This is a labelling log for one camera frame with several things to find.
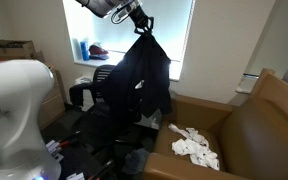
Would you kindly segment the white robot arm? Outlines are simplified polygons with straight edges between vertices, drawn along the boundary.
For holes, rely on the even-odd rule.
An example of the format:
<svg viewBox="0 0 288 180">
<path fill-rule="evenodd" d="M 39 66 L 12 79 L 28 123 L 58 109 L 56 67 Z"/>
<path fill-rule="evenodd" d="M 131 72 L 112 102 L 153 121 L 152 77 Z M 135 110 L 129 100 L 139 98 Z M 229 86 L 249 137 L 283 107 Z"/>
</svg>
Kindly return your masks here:
<svg viewBox="0 0 288 180">
<path fill-rule="evenodd" d="M 53 73 L 38 60 L 0 61 L 0 180 L 59 180 L 61 165 L 38 125 L 53 86 Z"/>
</svg>

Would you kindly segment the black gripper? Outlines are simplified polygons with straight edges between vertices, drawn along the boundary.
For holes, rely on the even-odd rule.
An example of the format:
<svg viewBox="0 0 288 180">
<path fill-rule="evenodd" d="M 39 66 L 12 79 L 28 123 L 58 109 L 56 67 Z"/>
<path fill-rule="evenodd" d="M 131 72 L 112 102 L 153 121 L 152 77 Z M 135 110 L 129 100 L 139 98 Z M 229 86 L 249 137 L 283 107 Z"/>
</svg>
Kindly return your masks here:
<svg viewBox="0 0 288 180">
<path fill-rule="evenodd" d="M 148 17 L 140 6 L 130 12 L 129 16 L 135 24 L 134 32 L 136 34 L 143 35 L 145 32 L 152 32 L 154 28 L 154 18 Z"/>
</svg>

